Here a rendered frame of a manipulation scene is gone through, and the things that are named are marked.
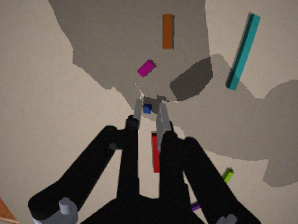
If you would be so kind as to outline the purple rod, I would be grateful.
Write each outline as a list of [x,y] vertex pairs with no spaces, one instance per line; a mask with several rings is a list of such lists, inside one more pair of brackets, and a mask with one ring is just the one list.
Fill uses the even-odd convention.
[[200,206],[198,204],[198,202],[194,203],[194,204],[191,204],[191,208],[193,211],[197,210],[197,209],[200,209]]

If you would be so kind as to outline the small magenta block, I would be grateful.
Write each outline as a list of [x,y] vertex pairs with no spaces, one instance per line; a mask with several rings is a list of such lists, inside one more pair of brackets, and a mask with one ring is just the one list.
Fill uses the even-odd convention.
[[151,71],[153,68],[155,67],[155,65],[148,60],[142,67],[140,67],[137,72],[144,77],[149,71]]

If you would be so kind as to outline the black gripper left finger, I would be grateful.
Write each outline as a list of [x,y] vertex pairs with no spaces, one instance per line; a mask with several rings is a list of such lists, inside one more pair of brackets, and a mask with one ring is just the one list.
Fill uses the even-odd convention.
[[128,116],[124,129],[105,126],[58,181],[30,198],[35,224],[76,224],[78,212],[115,150],[122,154],[113,224],[141,224],[138,134],[142,102],[136,99],[134,115]]

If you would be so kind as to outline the red rod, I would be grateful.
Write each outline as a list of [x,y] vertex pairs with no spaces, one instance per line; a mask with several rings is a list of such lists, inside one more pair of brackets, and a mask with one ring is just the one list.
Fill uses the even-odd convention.
[[159,151],[157,147],[157,133],[152,133],[152,146],[153,146],[153,167],[154,173],[159,173]]

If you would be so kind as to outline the lime green rod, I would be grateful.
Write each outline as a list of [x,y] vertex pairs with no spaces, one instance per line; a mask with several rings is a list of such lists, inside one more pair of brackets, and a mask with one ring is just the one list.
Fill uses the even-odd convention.
[[224,181],[228,183],[231,177],[233,176],[233,174],[234,172],[232,169],[227,169],[224,175],[222,176],[222,178],[224,178]]

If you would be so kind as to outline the turquoise rod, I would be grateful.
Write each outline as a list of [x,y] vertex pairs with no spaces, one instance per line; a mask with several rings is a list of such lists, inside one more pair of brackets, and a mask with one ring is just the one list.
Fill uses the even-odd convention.
[[260,18],[260,16],[255,14],[251,14],[249,17],[243,40],[226,86],[228,89],[236,90],[237,88],[259,25]]

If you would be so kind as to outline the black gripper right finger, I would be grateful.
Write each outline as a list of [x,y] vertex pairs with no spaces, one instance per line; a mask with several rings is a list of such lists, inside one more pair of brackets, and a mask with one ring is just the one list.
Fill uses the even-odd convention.
[[156,131],[159,198],[167,197],[167,224],[196,224],[183,171],[208,224],[261,224],[236,199],[198,141],[174,132],[165,103],[159,104]]

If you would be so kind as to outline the orange rod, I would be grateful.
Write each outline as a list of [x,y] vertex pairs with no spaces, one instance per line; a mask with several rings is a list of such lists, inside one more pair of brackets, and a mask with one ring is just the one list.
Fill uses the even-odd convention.
[[163,14],[163,49],[172,49],[172,14]]

